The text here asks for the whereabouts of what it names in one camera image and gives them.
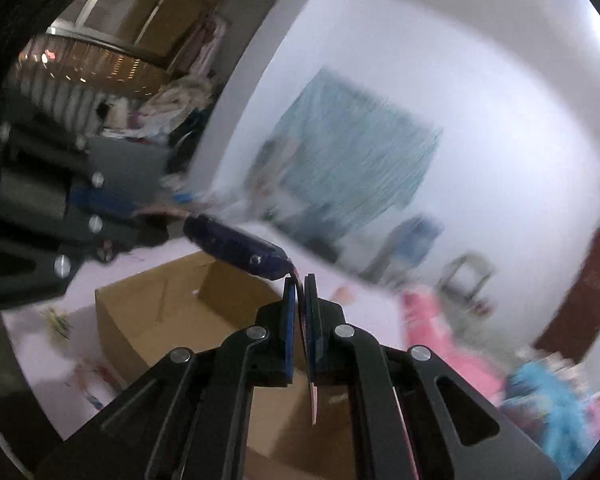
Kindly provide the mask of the pink digital watch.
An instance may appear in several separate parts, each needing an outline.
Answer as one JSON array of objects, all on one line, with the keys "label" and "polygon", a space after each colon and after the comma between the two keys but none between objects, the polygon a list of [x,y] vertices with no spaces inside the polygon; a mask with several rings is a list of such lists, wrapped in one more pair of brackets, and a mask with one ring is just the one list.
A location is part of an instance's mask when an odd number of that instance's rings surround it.
[{"label": "pink digital watch", "polygon": [[209,217],[172,207],[152,205],[136,212],[139,217],[163,216],[183,222],[183,234],[203,252],[256,278],[277,281],[291,278],[296,291],[296,305],[302,346],[308,367],[310,385],[311,424],[318,419],[318,388],[315,385],[320,354],[324,344],[320,319],[320,297],[315,276],[300,278],[297,267],[283,248],[248,232]]}]

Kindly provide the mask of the pile of clothes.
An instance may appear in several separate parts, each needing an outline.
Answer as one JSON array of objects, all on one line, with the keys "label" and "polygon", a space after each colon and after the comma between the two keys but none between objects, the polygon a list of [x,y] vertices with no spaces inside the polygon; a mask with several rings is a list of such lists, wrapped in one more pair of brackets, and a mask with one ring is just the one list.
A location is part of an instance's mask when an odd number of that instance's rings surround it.
[{"label": "pile of clothes", "polygon": [[170,134],[193,112],[212,103],[214,83],[206,77],[184,76],[167,84],[148,101],[132,107],[120,98],[110,106],[101,136],[166,144]]}]

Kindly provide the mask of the small wooden stool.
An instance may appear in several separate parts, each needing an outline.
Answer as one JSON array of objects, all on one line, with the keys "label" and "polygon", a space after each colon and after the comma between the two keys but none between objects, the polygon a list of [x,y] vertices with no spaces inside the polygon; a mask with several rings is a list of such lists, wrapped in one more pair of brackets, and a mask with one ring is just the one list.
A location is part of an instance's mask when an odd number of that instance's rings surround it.
[{"label": "small wooden stool", "polygon": [[495,273],[494,264],[486,256],[466,252],[443,269],[438,289],[464,309],[471,309]]}]

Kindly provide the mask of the wooden wardrobe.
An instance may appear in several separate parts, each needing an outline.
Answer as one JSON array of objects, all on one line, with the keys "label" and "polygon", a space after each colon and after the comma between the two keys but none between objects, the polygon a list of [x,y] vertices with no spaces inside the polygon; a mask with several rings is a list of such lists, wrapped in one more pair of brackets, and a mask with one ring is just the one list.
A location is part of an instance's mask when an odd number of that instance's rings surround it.
[{"label": "wooden wardrobe", "polygon": [[47,32],[128,55],[170,60],[223,0],[73,0]]}]

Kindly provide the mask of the pink floral blanket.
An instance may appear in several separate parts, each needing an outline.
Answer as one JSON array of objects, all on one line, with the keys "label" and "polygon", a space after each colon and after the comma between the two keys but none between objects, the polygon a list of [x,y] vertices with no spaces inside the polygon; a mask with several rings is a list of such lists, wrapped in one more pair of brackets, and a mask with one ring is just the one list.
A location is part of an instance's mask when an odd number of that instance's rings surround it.
[{"label": "pink floral blanket", "polygon": [[460,374],[492,404],[504,396],[504,375],[477,351],[469,350],[454,338],[436,293],[427,286],[407,287],[401,292],[401,316],[404,344],[420,344]]}]

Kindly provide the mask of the grey storage bin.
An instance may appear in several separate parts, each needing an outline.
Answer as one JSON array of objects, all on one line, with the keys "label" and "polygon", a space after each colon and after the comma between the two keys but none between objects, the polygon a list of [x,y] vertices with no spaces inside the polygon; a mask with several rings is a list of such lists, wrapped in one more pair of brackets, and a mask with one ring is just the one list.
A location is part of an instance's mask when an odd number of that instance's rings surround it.
[{"label": "grey storage bin", "polygon": [[88,140],[87,151],[94,188],[135,205],[154,200],[166,174],[167,148],[99,136]]}]

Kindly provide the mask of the dark red door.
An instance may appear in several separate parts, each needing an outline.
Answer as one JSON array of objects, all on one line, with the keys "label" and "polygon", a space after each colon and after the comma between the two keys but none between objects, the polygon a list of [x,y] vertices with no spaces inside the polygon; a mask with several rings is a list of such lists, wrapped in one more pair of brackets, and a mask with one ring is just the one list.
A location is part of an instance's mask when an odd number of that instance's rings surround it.
[{"label": "dark red door", "polygon": [[533,348],[581,362],[600,334],[600,229],[578,278]]}]

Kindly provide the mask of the blue patterned cloth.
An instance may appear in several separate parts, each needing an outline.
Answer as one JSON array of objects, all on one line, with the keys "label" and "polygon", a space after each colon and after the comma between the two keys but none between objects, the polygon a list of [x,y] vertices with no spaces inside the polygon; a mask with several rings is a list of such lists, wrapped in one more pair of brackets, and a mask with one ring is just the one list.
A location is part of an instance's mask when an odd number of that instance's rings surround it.
[{"label": "blue patterned cloth", "polygon": [[500,411],[570,478],[600,440],[600,393],[590,393],[580,374],[529,361],[504,382]]}]

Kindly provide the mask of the brown cardboard box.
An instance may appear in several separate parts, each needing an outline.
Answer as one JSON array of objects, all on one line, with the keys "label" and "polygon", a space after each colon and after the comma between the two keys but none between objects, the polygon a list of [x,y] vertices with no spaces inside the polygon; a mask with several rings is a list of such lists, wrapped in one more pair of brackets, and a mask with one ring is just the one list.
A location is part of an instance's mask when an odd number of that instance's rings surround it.
[{"label": "brown cardboard box", "polygon": [[[102,351],[132,382],[170,350],[200,353],[253,324],[279,300],[282,285],[196,252],[95,292]],[[311,411],[306,358],[294,343],[294,381],[253,393],[247,479],[352,479],[355,476],[346,389],[323,388]]]}]

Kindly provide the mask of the teal hanging shirt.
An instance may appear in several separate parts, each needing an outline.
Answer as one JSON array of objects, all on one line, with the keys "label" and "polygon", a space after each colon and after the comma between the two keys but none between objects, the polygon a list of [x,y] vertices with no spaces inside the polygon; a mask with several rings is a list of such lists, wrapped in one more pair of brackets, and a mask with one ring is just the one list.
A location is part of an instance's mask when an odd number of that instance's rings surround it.
[{"label": "teal hanging shirt", "polygon": [[441,128],[320,70],[276,122],[247,188],[297,242],[333,243],[408,206],[441,138]]}]

